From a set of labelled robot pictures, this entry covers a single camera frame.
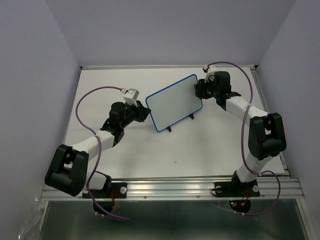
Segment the blue framed small whiteboard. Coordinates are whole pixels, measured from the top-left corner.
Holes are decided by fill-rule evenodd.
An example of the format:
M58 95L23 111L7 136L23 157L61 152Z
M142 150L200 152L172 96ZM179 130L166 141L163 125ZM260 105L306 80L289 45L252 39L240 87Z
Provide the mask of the blue framed small whiteboard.
M198 77L191 74L145 98L155 130L160 133L203 108L196 96Z

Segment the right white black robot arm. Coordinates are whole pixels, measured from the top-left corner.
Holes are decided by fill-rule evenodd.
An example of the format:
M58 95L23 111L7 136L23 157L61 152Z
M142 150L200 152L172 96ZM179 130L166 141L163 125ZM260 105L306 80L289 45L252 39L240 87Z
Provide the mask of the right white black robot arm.
M257 179L261 170L287 147L282 116L268 113L253 106L241 94L232 91L231 77L227 71L207 70L204 79L194 85L195 95L201 100L214 98L216 104L242 120L241 147L244 147L245 127L248 127L249 153L243 157L242 166L235 172L237 179L230 182L231 192L242 195L248 183Z

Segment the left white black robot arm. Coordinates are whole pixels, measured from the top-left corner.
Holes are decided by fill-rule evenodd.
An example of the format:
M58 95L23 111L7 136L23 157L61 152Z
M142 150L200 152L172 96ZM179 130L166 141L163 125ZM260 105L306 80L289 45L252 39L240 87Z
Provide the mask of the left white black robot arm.
M75 197L85 187L88 163L104 150L115 147L123 138L124 129L132 122L144 122L151 109L138 100L136 105L115 102L109 118L92 137L68 146L61 144L55 150L44 182L47 186Z

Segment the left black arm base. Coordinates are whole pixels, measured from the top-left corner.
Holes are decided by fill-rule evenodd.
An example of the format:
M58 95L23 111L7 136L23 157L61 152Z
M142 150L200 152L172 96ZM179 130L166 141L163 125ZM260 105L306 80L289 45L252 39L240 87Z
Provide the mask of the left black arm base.
M125 199L127 197L127 183L114 182L112 178L102 172L96 171L97 174L104 177L102 189L92 189L91 193L95 199L111 199L111 201L100 201L98 204L107 212L111 212L116 204L115 198Z

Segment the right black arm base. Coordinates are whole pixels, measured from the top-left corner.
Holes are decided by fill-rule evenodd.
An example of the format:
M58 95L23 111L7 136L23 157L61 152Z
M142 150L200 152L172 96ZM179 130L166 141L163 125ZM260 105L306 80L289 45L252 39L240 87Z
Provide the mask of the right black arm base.
M247 214L251 209L251 198L260 196L258 183L220 181L215 182L211 194L217 198L229 198L229 205L236 213Z

